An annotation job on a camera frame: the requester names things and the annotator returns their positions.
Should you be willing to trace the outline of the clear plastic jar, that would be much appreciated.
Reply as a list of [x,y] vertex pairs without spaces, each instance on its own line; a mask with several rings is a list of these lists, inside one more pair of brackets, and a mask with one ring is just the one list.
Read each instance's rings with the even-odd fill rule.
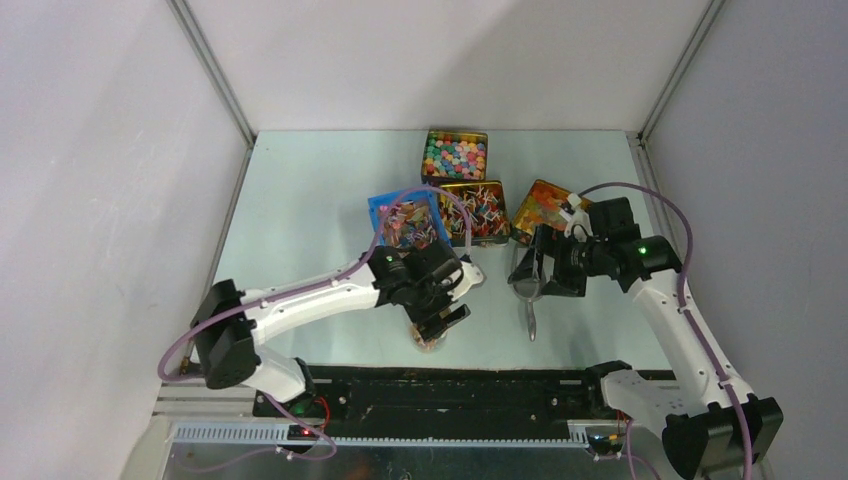
[[439,323],[412,324],[410,335],[413,345],[423,353],[438,350],[447,337],[447,328]]

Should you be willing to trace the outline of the metal scoop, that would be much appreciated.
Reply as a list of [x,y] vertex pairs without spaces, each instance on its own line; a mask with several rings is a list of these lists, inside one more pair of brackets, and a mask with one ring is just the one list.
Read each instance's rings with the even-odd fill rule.
[[[512,253],[511,271],[526,252],[526,249],[521,244],[515,245]],[[529,340],[533,342],[536,340],[537,335],[537,321],[533,303],[541,298],[541,282],[539,280],[529,280],[510,286],[515,295],[524,302],[524,317],[526,319],[528,336]]]

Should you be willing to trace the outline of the blue plastic candy bin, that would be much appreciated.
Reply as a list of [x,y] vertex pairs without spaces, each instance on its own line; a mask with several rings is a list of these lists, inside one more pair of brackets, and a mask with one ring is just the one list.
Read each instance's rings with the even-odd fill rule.
[[372,227],[382,227],[379,245],[409,250],[424,248],[437,239],[450,242],[434,193],[416,191],[391,207],[399,195],[396,191],[367,199]]

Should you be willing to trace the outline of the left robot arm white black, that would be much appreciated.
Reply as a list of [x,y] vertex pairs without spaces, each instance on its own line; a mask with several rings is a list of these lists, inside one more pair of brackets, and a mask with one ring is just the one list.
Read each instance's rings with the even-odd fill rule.
[[308,367],[270,349],[271,339],[333,315],[392,305],[404,309],[422,340],[435,340],[469,316],[458,301],[484,281],[469,254],[438,240],[407,252],[378,245],[354,264],[297,286],[240,290],[232,280],[218,282],[191,323],[202,379],[210,390],[248,386],[304,416],[316,403]]

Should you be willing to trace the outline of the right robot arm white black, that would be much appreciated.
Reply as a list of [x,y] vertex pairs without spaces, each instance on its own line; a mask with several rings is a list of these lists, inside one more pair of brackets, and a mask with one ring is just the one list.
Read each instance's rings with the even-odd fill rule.
[[773,398],[758,397],[723,353],[691,296],[669,241],[645,237],[625,197],[583,204],[571,195],[567,226],[539,225],[510,272],[537,297],[583,297],[591,277],[616,282],[642,311],[679,393],[650,384],[621,361],[587,368],[581,392],[596,418],[622,412],[654,433],[683,479],[731,469],[750,478],[783,422]]

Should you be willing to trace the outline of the tin of gummy candies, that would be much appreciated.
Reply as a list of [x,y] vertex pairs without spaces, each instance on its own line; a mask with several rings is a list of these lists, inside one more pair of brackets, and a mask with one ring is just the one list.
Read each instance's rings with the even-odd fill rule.
[[537,179],[513,216],[510,237],[520,244],[529,245],[539,225],[565,231],[574,212],[569,202],[573,195],[569,190]]

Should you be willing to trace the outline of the tin of stick candies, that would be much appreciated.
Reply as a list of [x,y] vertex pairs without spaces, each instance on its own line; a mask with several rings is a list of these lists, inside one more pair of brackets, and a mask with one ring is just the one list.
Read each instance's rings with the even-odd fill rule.
[[[511,235],[511,223],[500,181],[449,183],[441,186],[462,201],[472,223],[473,246],[505,245]],[[454,247],[465,244],[466,224],[459,208],[445,195],[438,195],[442,223]]]

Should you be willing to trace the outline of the tin of pastel candies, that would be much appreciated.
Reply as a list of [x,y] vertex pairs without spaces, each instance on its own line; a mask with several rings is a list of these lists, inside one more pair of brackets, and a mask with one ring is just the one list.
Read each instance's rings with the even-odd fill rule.
[[431,129],[427,132],[420,176],[424,183],[482,182],[489,164],[484,132]]

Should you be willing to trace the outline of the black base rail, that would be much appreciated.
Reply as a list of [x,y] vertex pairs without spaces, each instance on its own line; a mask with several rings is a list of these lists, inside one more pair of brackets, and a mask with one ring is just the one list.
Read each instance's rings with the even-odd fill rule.
[[458,370],[313,366],[312,385],[286,409],[327,433],[532,436],[580,421],[624,428],[586,370]]

